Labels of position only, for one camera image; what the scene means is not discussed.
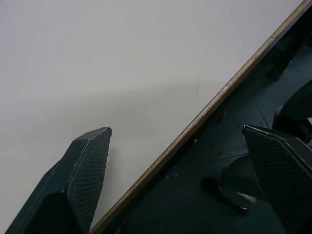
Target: white surface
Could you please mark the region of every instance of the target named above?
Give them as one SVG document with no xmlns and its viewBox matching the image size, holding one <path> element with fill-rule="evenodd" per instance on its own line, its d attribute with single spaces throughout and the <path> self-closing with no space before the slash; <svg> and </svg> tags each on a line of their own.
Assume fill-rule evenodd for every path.
<svg viewBox="0 0 312 234">
<path fill-rule="evenodd" d="M 113 128 L 94 226 L 301 0 L 2 0 L 0 232 L 71 141 Z"/>
</svg>

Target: dark gray floor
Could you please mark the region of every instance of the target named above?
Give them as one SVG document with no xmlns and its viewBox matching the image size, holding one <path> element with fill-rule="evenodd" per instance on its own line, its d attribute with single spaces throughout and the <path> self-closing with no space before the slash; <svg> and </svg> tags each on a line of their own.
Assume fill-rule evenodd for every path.
<svg viewBox="0 0 312 234">
<path fill-rule="evenodd" d="M 226 118 L 210 126 L 127 216 L 122 233 L 285 233 L 270 204 L 260 201 L 241 216 L 200 186 L 203 178 L 217 178 L 223 167 L 248 152 L 244 124 L 271 127 L 275 110 L 311 79 L 312 48 L 298 52 L 281 80 L 258 76 L 231 101 Z"/>
</svg>

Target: wooden board edge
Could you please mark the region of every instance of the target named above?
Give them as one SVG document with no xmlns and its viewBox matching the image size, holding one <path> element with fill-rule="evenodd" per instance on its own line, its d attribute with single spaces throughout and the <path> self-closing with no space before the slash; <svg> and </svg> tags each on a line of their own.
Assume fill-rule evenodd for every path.
<svg viewBox="0 0 312 234">
<path fill-rule="evenodd" d="M 276 29 L 255 54 L 243 65 L 232 79 L 208 103 L 208 105 L 194 118 L 184 131 L 171 143 L 160 157 L 143 173 L 133 186 L 118 200 L 106 215 L 93 227 L 89 234 L 100 234 L 111 221 L 129 204 L 139 191 L 153 178 L 153 176 L 168 162 L 178 149 L 195 133 L 207 118 L 220 106 L 232 91 L 244 80 L 248 73 L 261 61 L 269 50 L 282 38 L 311 6 L 312 0 L 303 2 L 291 13 L 290 16 Z"/>
</svg>

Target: wooden edge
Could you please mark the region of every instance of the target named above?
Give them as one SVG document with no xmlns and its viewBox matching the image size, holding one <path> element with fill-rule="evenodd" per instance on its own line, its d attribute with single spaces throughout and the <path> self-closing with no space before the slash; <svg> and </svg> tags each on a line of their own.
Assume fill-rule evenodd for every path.
<svg viewBox="0 0 312 234">
<path fill-rule="evenodd" d="M 282 38 L 288 29 L 311 6 L 312 0 L 304 0 L 291 15 L 278 27 L 278 29 L 266 40 L 255 54 L 243 65 L 233 78 L 221 89 L 221 91 L 208 103 L 208 105 L 195 117 L 173 143 L 161 154 L 161 156 L 144 172 L 133 186 L 119 199 L 119 201 L 106 213 L 106 215 L 93 227 L 89 234 L 100 234 L 113 221 L 113 219 L 129 204 L 139 191 L 153 178 L 153 176 L 173 157 L 178 149 L 195 133 L 195 131 L 207 120 L 207 118 L 220 106 L 220 104 L 232 93 L 247 74 L 261 61 L 269 50 Z"/>
</svg>

